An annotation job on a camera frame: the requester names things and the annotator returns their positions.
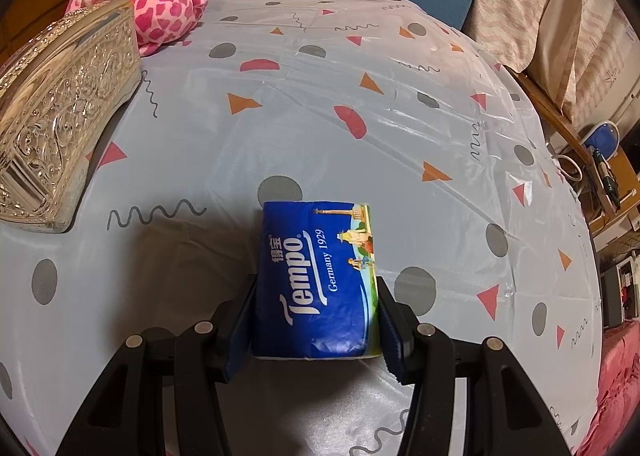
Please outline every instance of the silver ornate box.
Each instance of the silver ornate box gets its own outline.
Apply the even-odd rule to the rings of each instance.
[[[90,153],[140,83],[129,0],[78,9],[0,68],[0,219],[65,231]]]

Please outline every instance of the metal bolt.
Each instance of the metal bolt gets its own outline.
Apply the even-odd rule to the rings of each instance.
[[[436,333],[436,327],[433,324],[429,324],[428,322],[423,322],[418,324],[418,333],[421,335],[426,335],[427,337],[431,337],[434,333]]]
[[[140,335],[132,335],[127,339],[125,344],[127,345],[127,348],[137,348],[142,344],[142,337],[140,337]]]
[[[213,325],[209,321],[200,321],[193,329],[196,330],[196,333],[210,333],[210,331],[213,330]]]
[[[504,348],[504,342],[502,342],[497,337],[491,337],[490,339],[487,339],[486,345],[489,346],[489,348],[493,351],[500,351],[502,348]]]

